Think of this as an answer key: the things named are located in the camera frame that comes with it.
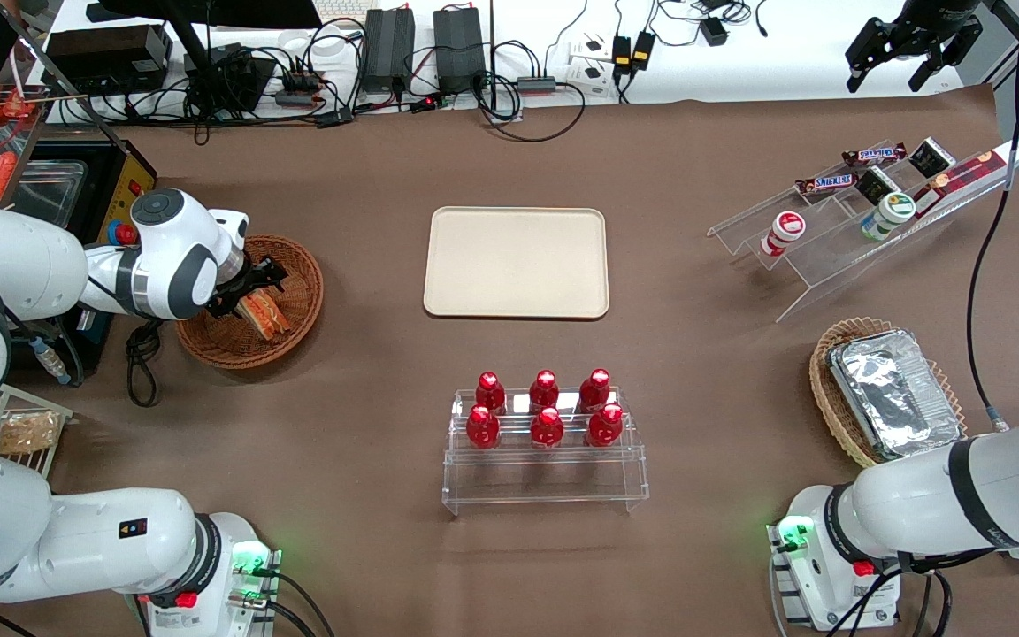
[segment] snickers bar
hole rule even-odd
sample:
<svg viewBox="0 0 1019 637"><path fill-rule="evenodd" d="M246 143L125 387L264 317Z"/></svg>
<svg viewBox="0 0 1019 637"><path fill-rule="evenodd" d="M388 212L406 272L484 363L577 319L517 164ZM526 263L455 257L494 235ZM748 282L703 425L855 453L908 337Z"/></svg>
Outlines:
<svg viewBox="0 0 1019 637"><path fill-rule="evenodd" d="M842 153L844 163L848 165L878 165L894 163L907 156L907 148L896 144L894 149L868 149L865 151L848 151Z"/></svg>
<svg viewBox="0 0 1019 637"><path fill-rule="evenodd" d="M856 182L854 173L834 174L832 177L817 178L797 178L796 190L801 191L801 195L815 195L828 191L840 191L847 189Z"/></svg>

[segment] small bottle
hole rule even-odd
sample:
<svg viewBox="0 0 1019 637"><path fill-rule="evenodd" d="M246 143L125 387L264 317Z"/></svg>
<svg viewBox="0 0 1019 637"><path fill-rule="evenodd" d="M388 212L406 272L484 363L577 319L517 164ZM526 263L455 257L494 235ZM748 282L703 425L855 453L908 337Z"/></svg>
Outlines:
<svg viewBox="0 0 1019 637"><path fill-rule="evenodd" d="M624 432L624 409L609 403L603 406L587 422L584 430L584 444L587 446L610 446Z"/></svg>
<svg viewBox="0 0 1019 637"><path fill-rule="evenodd" d="M891 230L903 225L915 215L917 210L915 200L906 193L891 193L878 201L878 205L868 214L860 225L864 237L873 242L882 242Z"/></svg>
<svg viewBox="0 0 1019 637"><path fill-rule="evenodd" d="M551 448L560 444L560 439L566 436L566 423L560 419L557 409L541 409L541 413L534 417L533 424L529 427L529 435L533 438L533 446L538 448Z"/></svg>
<svg viewBox="0 0 1019 637"><path fill-rule="evenodd" d="M481 405L470 408L470 417L466 419L466 436L474 448L494 448L501 435L497 416L490 414L489 409Z"/></svg>
<svg viewBox="0 0 1019 637"><path fill-rule="evenodd" d="M551 370L537 372L537 379L529 386L529 412L540 414L541 409L556 407L560 387L557 387L557 375Z"/></svg>
<svg viewBox="0 0 1019 637"><path fill-rule="evenodd" d="M478 376L478 387L474 390L474 404L489 409L498 416L506 412L506 388L494 372L482 372Z"/></svg>
<svg viewBox="0 0 1019 637"><path fill-rule="evenodd" d="M786 211L773 218L773 225L768 229L768 234L761 238L761 252L769 257L780 257L785 254L789 244L797 241L804 234L804 217L793 211Z"/></svg>
<svg viewBox="0 0 1019 637"><path fill-rule="evenodd" d="M593 370L589 378L581 383L580 403L577 404L578 414L595 414L607 403L611 393L611 376L607 370Z"/></svg>

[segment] red emergency stop button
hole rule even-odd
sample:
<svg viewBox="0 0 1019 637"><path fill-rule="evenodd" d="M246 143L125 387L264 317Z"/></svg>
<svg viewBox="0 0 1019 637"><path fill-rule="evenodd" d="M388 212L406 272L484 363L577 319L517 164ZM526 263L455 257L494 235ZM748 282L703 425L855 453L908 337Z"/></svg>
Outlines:
<svg viewBox="0 0 1019 637"><path fill-rule="evenodd" d="M875 565L870 564L870 562L866 560L852 562L852 570L856 572L856 577L866 577L869 575L875 575Z"/></svg>
<svg viewBox="0 0 1019 637"><path fill-rule="evenodd" d="M175 595L175 605L181 608L194 608L196 601L199 601L199 593L179 593Z"/></svg>

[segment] computer monitor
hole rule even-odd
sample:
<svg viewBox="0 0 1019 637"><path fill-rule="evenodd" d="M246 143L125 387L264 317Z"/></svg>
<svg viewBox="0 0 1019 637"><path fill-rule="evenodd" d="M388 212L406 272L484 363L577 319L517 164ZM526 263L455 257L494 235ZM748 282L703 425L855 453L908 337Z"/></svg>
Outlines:
<svg viewBox="0 0 1019 637"><path fill-rule="evenodd" d="M255 57L227 45L207 51L192 20L250 29L319 29L312 0L100 0L109 11L126 16L164 19L186 49L184 67L191 77L190 100L211 116L222 109L252 111L265 93L276 67L268 57Z"/></svg>

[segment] power supply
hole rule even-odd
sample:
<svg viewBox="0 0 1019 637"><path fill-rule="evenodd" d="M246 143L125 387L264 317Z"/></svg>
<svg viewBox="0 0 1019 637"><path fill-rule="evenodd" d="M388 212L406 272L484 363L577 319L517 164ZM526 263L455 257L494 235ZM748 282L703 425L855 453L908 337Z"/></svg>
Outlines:
<svg viewBox="0 0 1019 637"><path fill-rule="evenodd" d="M486 73L478 9L440 9L435 19L435 60L439 93L464 93Z"/></svg>
<svg viewBox="0 0 1019 637"><path fill-rule="evenodd" d="M412 9L369 9L365 20L367 93L412 92L416 16Z"/></svg>
<svg viewBox="0 0 1019 637"><path fill-rule="evenodd" d="M45 53L82 93L120 96L163 88L171 38L163 24L59 31ZM49 71L42 77L52 84Z"/></svg>

